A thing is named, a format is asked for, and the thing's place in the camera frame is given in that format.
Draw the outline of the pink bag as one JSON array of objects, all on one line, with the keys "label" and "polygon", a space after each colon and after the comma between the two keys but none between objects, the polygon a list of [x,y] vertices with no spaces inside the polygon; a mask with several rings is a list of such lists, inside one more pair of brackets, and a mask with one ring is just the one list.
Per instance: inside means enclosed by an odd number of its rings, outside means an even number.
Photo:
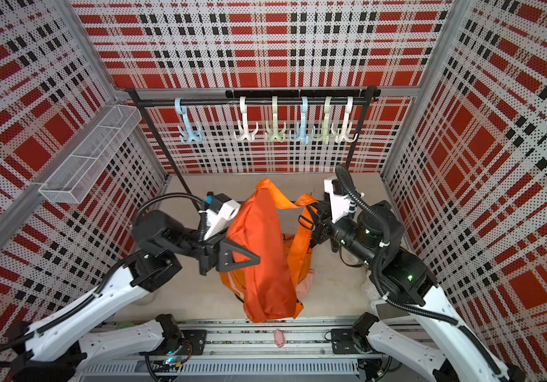
[{"label": "pink bag", "polygon": [[309,269],[305,278],[297,283],[296,293],[299,300],[303,300],[307,297],[314,281],[314,270]]}]

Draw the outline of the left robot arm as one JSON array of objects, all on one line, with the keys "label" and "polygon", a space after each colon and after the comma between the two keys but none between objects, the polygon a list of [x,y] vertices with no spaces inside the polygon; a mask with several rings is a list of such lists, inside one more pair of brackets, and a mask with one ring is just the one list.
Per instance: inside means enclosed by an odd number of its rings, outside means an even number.
[{"label": "left robot arm", "polygon": [[181,269],[179,256],[198,261],[200,275],[260,264],[258,255],[227,238],[240,205],[225,194],[205,199],[186,193],[157,197],[189,199],[199,205],[199,226],[187,229],[146,202],[136,213],[132,234],[138,251],[114,264],[101,282],[58,312],[33,323],[21,322],[0,345],[0,368],[13,381],[72,381],[77,374],[108,359],[137,353],[145,358],[193,351],[171,314],[107,333],[93,328],[118,310],[157,291]]}]

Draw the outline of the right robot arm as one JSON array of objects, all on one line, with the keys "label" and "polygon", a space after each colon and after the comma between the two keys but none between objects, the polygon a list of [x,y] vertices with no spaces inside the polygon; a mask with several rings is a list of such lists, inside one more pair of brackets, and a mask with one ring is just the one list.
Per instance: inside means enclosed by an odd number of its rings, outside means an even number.
[{"label": "right robot arm", "polygon": [[379,300],[416,319],[434,342],[432,347],[423,345],[376,315],[362,314],[351,328],[356,352],[387,357],[378,372],[365,365],[367,380],[385,376],[391,361],[428,381],[526,380],[519,366],[499,359],[483,344],[424,261],[402,247],[405,227],[388,202],[367,204],[343,165],[325,179],[324,192],[324,200],[299,220],[311,235],[309,246],[329,241],[332,251],[346,251],[356,258],[356,265],[367,269]]}]

